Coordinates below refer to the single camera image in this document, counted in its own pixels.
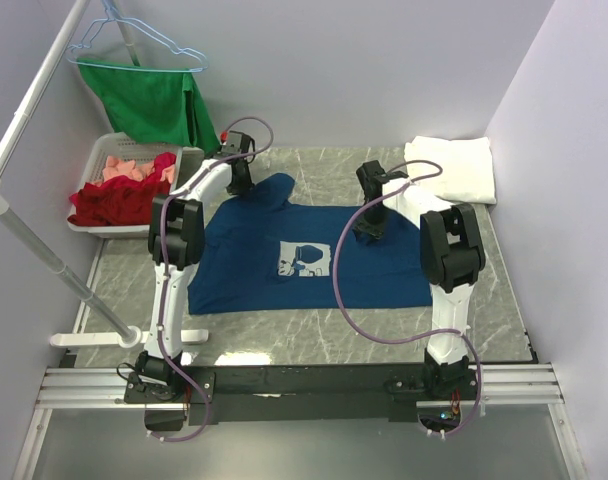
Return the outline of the blue mickey t shirt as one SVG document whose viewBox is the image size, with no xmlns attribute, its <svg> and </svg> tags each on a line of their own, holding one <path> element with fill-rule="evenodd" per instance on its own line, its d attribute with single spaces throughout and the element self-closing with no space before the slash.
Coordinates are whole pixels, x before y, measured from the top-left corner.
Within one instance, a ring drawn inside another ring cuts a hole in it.
<svg viewBox="0 0 608 480">
<path fill-rule="evenodd" d="M 205 250 L 188 287 L 190 314 L 334 308 L 335 253 L 346 308 L 431 305 L 420 234 L 411 222 L 392 212 L 382 239 L 342 238 L 354 208 L 293 204 L 294 186 L 291 176 L 274 174 L 219 206 L 205 228 Z"/>
</svg>

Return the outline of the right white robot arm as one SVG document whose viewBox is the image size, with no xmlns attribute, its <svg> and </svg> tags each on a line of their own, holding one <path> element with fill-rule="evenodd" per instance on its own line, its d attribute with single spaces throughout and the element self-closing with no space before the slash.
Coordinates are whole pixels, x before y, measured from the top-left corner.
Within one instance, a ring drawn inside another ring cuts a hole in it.
<svg viewBox="0 0 608 480">
<path fill-rule="evenodd" d="M 341 236 L 349 230 L 369 241 L 380 240 L 388 216 L 395 212 L 419 230 L 419 259 L 432 298 L 431 330 L 426 338 L 423 387 L 428 395 L 444 399 L 455 389 L 479 381 L 469 369 L 473 347 L 466 336 L 468 311 L 486 256 L 474 208 L 453 204 L 418 185 L 435 178 L 443 169 L 425 160 L 434 173 L 415 179 L 399 166 L 386 171 L 377 160 L 363 163 L 356 176 L 364 194 L 364 205 L 353 214 Z"/>
</svg>

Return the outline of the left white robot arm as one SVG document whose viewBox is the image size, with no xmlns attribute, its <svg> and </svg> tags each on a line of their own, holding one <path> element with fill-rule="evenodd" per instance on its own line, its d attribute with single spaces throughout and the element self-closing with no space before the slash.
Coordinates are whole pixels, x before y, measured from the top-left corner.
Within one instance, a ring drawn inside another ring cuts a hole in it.
<svg viewBox="0 0 608 480">
<path fill-rule="evenodd" d="M 204 207 L 222 191 L 241 195 L 253 187 L 248 164 L 255 140 L 239 131 L 222 134 L 213 158 L 153 200 L 148 250 L 155 263 L 155 294 L 150 333 L 135 372 L 160 401 L 177 399 L 185 390 L 177 371 L 183 352 L 182 322 L 187 287 L 205 249 Z"/>
</svg>

